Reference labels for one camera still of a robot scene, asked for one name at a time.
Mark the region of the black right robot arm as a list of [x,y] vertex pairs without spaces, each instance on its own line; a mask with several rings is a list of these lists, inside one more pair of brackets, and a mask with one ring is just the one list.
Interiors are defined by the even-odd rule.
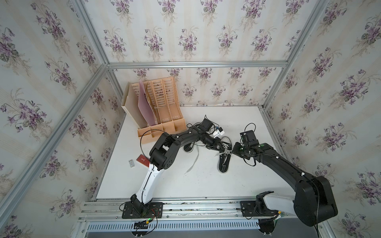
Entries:
[[312,227],[338,215],[330,182],[316,177],[284,159],[267,143],[244,146],[236,143],[232,153],[243,159],[253,158],[276,172],[295,191],[293,209],[305,225]]

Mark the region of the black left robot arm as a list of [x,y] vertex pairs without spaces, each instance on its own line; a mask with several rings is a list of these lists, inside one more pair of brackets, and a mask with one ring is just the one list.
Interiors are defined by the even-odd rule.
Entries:
[[161,134],[149,153],[150,164],[142,186],[131,196],[132,207],[140,216],[150,212],[148,204],[152,201],[158,179],[166,169],[172,166],[180,148],[200,141],[209,150],[219,153],[225,151],[221,139],[209,135],[209,130],[210,128],[198,125],[178,134],[167,132]]

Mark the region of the black canvas sneaker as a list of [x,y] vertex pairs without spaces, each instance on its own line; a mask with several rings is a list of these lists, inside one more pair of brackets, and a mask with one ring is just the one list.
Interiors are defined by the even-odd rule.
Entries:
[[222,174],[226,173],[229,168],[232,155],[232,141],[229,137],[224,136],[219,144],[219,162],[218,171]]
[[196,162],[198,161],[199,145],[197,145],[195,143],[190,143],[190,144],[187,144],[183,147],[183,150],[185,153],[192,153],[195,148],[196,148],[196,157],[194,159],[193,164],[188,168],[188,170],[185,172],[185,174],[189,173],[193,169],[193,167],[195,166]]

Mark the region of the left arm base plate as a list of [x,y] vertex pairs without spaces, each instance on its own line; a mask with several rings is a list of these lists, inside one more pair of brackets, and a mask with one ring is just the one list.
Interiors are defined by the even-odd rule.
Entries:
[[126,202],[123,204],[122,218],[123,219],[140,219],[140,218],[162,218],[163,214],[162,202],[149,202],[146,205],[141,205],[139,202],[133,204]]

